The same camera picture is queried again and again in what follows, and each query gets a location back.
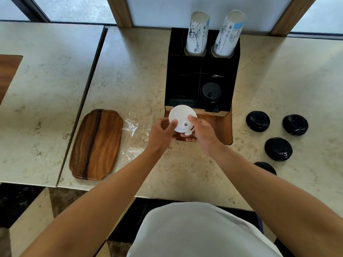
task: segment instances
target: white paper cup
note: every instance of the white paper cup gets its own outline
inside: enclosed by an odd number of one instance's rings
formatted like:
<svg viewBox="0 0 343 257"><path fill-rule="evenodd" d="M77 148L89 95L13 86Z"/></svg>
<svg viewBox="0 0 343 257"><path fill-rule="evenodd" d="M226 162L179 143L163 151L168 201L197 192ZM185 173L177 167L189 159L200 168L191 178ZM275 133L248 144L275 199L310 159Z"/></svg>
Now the white paper cup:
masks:
<svg viewBox="0 0 343 257"><path fill-rule="evenodd" d="M243 28L245 14L239 10L231 10L219 31L212 47L215 57L230 57L237 45L238 38Z"/></svg>
<svg viewBox="0 0 343 257"><path fill-rule="evenodd" d="M210 16L205 12L194 12L191 16L186 42L186 54L203 56L206 52Z"/></svg>

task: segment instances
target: white shirt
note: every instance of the white shirt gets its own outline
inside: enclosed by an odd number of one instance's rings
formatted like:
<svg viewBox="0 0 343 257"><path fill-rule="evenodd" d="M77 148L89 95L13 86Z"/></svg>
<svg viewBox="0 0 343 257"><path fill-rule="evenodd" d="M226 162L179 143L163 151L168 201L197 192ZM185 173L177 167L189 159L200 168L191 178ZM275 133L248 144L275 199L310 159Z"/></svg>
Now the white shirt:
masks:
<svg viewBox="0 0 343 257"><path fill-rule="evenodd" d="M208 203L171 203L150 211L127 256L280 257L254 225Z"/></svg>

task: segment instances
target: marble countertop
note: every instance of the marble countertop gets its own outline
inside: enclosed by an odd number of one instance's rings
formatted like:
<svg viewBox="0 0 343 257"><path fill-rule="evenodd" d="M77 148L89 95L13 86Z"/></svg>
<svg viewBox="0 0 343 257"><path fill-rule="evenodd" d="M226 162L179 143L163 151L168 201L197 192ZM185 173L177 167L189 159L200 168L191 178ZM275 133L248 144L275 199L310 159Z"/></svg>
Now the marble countertop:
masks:
<svg viewBox="0 0 343 257"><path fill-rule="evenodd" d="M0 181L56 186L103 26L0 22L21 55L0 106Z"/></svg>
<svg viewBox="0 0 343 257"><path fill-rule="evenodd" d="M148 127L164 115L169 30L112 27L97 64L80 121L95 108L117 111L124 127L113 172L146 146ZM241 36L241 57L233 98L230 146L251 162L266 161L278 176L319 198L343 216L343 42L334 40ZM266 112L271 124L256 133L246 123L253 110ZM301 137L287 134L282 118L300 114L309 122ZM282 137L293 147L285 162L268 158L264 143ZM98 182L75 179L71 150L58 186L89 190ZM137 193L140 197L202 201L251 209L217 164L198 144L173 141Z"/></svg>

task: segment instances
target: black box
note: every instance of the black box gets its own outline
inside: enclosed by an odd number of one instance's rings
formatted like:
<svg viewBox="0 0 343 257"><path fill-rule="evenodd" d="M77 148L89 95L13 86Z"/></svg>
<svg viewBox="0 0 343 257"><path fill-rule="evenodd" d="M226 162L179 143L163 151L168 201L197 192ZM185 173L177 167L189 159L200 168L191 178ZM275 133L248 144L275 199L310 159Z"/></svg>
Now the black box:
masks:
<svg viewBox="0 0 343 257"><path fill-rule="evenodd" d="M197 113L206 111L212 115L226 116L230 112L240 58L240 40L238 39L232 57L216 58L212 55L211 48L218 33L218 30L208 31L206 53L203 57L196 57L185 54L188 29L171 29L165 95L166 111L179 104L185 104L198 109L195 110ZM203 89L203 86L210 82L217 85L209 84ZM211 88L219 92L217 95L221 92L218 100L208 99L212 95L208 91L211 91Z"/></svg>

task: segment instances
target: person's right hand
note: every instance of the person's right hand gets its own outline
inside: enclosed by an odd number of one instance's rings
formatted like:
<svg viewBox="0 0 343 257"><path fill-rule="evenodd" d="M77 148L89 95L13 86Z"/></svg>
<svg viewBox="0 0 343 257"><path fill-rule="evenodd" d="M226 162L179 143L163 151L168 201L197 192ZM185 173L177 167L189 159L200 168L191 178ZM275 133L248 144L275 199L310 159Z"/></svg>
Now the person's right hand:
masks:
<svg viewBox="0 0 343 257"><path fill-rule="evenodd" d="M216 146L223 144L218 140L211 124L203 119L198 119L192 115L188 116L188 120L194 125L195 131L191 135L181 134L181 137L187 137L188 142L198 142L202 146L204 152L211 156L211 151Z"/></svg>

